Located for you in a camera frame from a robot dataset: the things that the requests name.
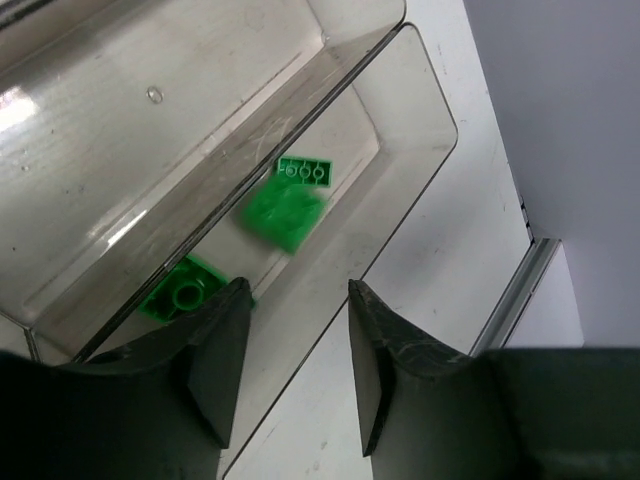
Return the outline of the green lego plate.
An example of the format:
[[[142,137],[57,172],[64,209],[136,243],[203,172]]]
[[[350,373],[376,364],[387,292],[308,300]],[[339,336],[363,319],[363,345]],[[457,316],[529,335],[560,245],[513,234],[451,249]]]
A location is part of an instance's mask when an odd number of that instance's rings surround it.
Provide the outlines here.
[[[295,184],[329,188],[332,180],[332,162],[307,157],[282,156],[276,161],[274,172]]]

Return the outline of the green lego brick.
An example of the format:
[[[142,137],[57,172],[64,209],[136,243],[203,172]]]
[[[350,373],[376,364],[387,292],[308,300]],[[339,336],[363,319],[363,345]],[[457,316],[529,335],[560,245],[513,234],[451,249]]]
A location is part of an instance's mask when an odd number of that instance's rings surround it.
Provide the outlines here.
[[[312,188],[271,177],[240,212],[242,224],[262,240],[294,254],[319,222],[327,200]]]

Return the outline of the small green lego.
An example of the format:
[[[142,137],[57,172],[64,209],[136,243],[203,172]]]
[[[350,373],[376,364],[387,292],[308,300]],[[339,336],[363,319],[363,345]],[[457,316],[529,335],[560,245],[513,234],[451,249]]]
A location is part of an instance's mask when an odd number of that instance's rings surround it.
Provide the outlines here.
[[[144,298],[137,311],[159,323],[169,323],[200,308],[231,278],[195,255],[187,255]]]

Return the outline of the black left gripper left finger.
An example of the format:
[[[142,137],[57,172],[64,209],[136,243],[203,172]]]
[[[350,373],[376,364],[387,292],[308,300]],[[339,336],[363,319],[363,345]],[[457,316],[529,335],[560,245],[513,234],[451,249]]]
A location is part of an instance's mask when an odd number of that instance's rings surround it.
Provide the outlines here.
[[[213,479],[251,322],[236,278],[195,311],[85,363],[1,355],[5,479]]]

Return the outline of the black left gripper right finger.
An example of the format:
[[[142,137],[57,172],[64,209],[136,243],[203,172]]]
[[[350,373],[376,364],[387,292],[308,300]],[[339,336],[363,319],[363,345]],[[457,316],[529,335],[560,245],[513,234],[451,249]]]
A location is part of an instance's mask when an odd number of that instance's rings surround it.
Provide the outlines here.
[[[377,479],[635,479],[639,352],[466,355],[348,285],[363,455]]]

